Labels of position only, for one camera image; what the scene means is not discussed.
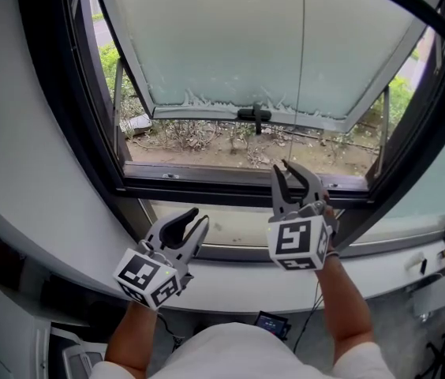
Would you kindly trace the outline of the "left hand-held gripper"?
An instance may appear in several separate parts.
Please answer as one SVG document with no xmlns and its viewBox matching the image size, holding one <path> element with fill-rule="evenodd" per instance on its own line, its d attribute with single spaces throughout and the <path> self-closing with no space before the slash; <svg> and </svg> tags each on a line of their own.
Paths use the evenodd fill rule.
<svg viewBox="0 0 445 379">
<path fill-rule="evenodd" d="M 156 220 L 137 250 L 126 250 L 114 271 L 114 279 L 124 294 L 151 310 L 158 310 L 180 295 L 193 279 L 188 263 L 203 243 L 209 217 L 200 217 L 198 208 L 177 210 Z"/>
</svg>

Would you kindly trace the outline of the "person's right hand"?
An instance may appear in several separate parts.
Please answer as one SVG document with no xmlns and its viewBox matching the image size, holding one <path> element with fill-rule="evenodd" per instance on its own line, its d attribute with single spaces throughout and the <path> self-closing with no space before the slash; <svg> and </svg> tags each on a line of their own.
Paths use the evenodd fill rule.
<svg viewBox="0 0 445 379">
<path fill-rule="evenodd" d="M 331 228 L 331 235 L 329 238 L 328 251 L 334 251 L 333 240 L 338 233 L 339 222 L 335 216 L 335 210 L 329 205 L 330 196 L 326 189 L 323 190 L 323 201 L 325 202 L 323 217 L 327 225 Z"/>
</svg>

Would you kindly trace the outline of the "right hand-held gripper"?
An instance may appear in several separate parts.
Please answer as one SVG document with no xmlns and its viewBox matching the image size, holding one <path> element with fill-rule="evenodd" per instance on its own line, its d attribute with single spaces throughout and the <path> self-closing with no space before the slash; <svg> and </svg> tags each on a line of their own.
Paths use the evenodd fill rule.
<svg viewBox="0 0 445 379">
<path fill-rule="evenodd" d="M 324 187 L 319 176 L 299 163 L 282 161 L 286 170 L 303 186 L 301 199 L 294 201 L 284 174 L 271 169 L 273 213 L 284 216 L 267 225 L 271 260 L 285 271 L 316 271 L 323 268 L 331 228 L 323 217 Z"/>
</svg>

